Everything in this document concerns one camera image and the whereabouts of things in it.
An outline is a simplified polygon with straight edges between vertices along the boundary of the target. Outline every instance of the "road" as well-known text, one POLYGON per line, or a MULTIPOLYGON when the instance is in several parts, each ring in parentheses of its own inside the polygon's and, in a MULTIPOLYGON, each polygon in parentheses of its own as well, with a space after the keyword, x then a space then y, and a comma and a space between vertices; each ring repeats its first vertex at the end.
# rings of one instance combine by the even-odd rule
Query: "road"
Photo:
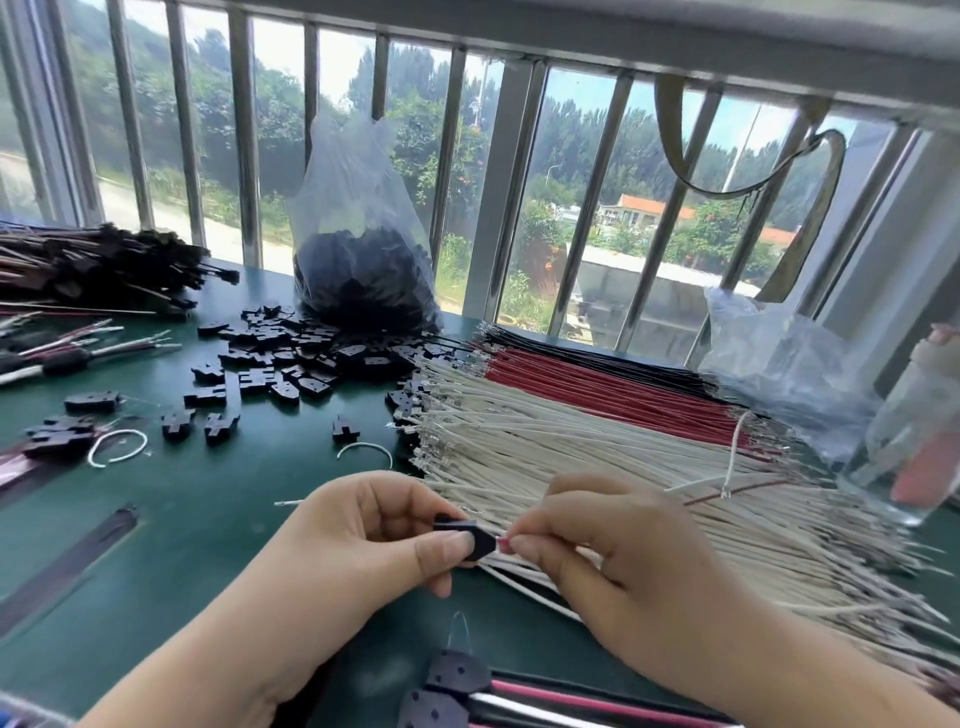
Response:
MULTIPOLYGON (((7 153, 0 153, 0 173, 7 186, 20 186, 32 190, 30 168, 27 160, 7 153)), ((139 230, 140 218, 136 213, 136 196, 133 190, 122 184, 97 178, 100 184, 100 199, 107 219, 119 228, 139 230)), ((154 200, 154 225, 160 230, 176 232, 184 240, 190 238, 190 217, 185 206, 171 205, 154 200)), ((240 245, 240 229, 217 220, 204 218, 206 246, 213 257, 243 262, 240 245)), ((293 275, 293 250, 288 245, 263 241, 263 267, 269 271, 293 275)))

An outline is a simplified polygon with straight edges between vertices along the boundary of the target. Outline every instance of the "sky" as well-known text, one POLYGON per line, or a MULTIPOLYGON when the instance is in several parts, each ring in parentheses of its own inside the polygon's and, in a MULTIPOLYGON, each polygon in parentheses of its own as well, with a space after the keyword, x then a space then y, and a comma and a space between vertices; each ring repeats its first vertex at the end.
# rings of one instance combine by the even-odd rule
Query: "sky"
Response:
MULTIPOLYGON (((83 0, 94 7, 103 8, 104 0, 83 0)), ((153 0, 127 0, 127 18, 161 34, 168 35, 166 10, 153 0)), ((227 15, 224 12, 184 8, 183 22, 188 41, 203 36, 208 29, 215 29, 228 37, 227 15)), ((335 104, 344 100, 349 81, 356 73, 357 64, 365 51, 373 49, 372 36, 357 36, 336 31, 321 30, 320 34, 320 91, 335 104)), ((303 31, 301 26, 256 18, 253 22, 253 51, 268 68, 303 80, 303 31)), ((430 49, 434 62, 449 60, 449 50, 430 49)), ((468 55, 466 75, 470 80, 480 79, 484 72, 484 60, 468 55)), ((502 63, 494 63, 489 69, 489 79, 498 83, 502 75, 502 63)), ((551 69, 547 78, 546 93, 559 102, 573 100, 581 109, 606 109, 610 105, 614 80, 594 76, 581 71, 561 68, 551 69)), ((699 93, 687 93, 684 97, 684 136, 687 136, 696 120, 702 101, 699 93)), ((653 111, 654 95, 650 84, 636 82, 631 93, 628 109, 653 111)), ((746 144, 749 149, 759 149, 767 143, 782 140, 793 119, 794 111, 769 104, 759 105, 752 101, 725 98, 720 103, 716 119, 710 130, 708 143, 732 148, 746 144)), ((829 117, 831 126, 840 129, 850 138, 855 122, 829 117)))

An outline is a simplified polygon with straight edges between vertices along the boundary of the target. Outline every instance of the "clear plastic bag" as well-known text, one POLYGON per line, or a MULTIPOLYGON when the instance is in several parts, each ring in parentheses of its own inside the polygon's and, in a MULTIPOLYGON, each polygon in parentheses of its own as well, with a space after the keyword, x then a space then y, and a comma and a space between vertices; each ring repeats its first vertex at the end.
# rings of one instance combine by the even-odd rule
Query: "clear plastic bag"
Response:
POLYGON ((853 455, 882 401, 848 357, 847 342, 785 303, 706 292, 710 351, 699 371, 784 423, 826 462, 853 455))
POLYGON ((300 298, 341 328, 439 330, 426 233, 391 161, 392 123, 355 113, 341 125, 322 109, 310 139, 288 203, 300 298))

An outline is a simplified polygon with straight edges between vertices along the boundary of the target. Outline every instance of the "strap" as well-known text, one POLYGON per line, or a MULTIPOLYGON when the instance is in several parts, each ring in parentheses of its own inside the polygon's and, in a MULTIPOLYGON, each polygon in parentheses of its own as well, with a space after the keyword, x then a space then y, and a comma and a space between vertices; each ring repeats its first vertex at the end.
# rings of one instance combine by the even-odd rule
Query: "strap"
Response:
MULTIPOLYGON (((814 200, 813 206, 807 213, 804 223, 794 236, 793 242, 784 251, 773 275, 764 284, 756 295, 757 301, 782 302, 790 289, 793 288, 800 270, 813 247, 814 241, 820 234, 824 219, 827 217, 833 194, 836 192, 840 180, 840 171, 843 167, 843 157, 847 149, 846 138, 834 129, 825 132, 811 133, 805 143, 795 153, 784 159, 774 170, 759 182, 754 182, 739 189, 726 192, 698 187, 689 178, 693 170, 687 170, 684 162, 684 88, 686 79, 674 74, 662 74, 657 77, 654 85, 654 100, 657 108, 657 125, 660 129, 660 142, 670 169, 681 182, 689 189, 712 200, 733 200, 756 192, 765 184, 779 175, 785 175, 794 159, 810 154, 823 143, 830 148, 830 162, 820 192, 814 200)), ((816 129, 827 115, 829 100, 809 98, 801 105, 801 113, 810 121, 810 127, 816 129)))

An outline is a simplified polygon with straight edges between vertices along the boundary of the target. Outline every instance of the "green table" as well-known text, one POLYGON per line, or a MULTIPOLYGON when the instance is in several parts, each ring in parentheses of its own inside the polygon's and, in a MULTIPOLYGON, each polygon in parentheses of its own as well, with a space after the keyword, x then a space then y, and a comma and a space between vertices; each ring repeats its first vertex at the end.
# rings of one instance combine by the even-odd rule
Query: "green table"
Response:
MULTIPOLYGON (((234 319, 246 304, 291 303, 292 289, 289 277, 245 269, 238 286, 210 282, 199 295, 199 314, 234 319)), ((474 323, 459 317, 447 322, 449 332, 466 335, 474 323)), ((153 321, 124 323, 130 334, 163 328, 153 321)), ((178 352, 105 362, 82 375, 0 391, 0 448, 21 439, 25 427, 61 412, 68 394, 91 390, 117 389, 135 398, 124 412, 146 418, 139 427, 150 436, 147 451, 133 460, 102 471, 77 467, 0 510, 4 595, 125 504, 134 504, 141 519, 75 589, 0 643, 0 690, 81 715, 244 568, 289 513, 275 508, 275 500, 303 497, 331 478, 385 466, 382 453, 372 449, 335 458, 330 431, 336 415, 348 414, 365 441, 395 446, 395 434, 385 427, 383 396, 390 386, 357 383, 344 384, 321 405, 304 402, 295 413, 267 400, 244 403, 233 439, 215 449, 198 432, 180 445, 166 443, 160 414, 192 388, 189 367, 215 361, 224 348, 216 339, 198 340, 191 325, 176 326, 173 335, 183 343, 178 352)), ((228 388, 231 408, 239 407, 235 376, 228 388)), ((924 539, 960 553, 958 523, 954 513, 939 513, 924 539)), ((938 562, 949 568, 951 559, 944 555, 938 562)), ((913 586, 960 619, 960 590, 949 579, 925 576, 913 586)), ((467 618, 473 652, 494 667, 665 697, 601 649, 581 625, 483 573, 458 572, 452 598, 418 591, 371 620, 337 659, 310 725, 393 725, 401 694, 422 682, 428 657, 447 644, 457 611, 467 618)), ((453 646, 465 647, 462 626, 453 646)))

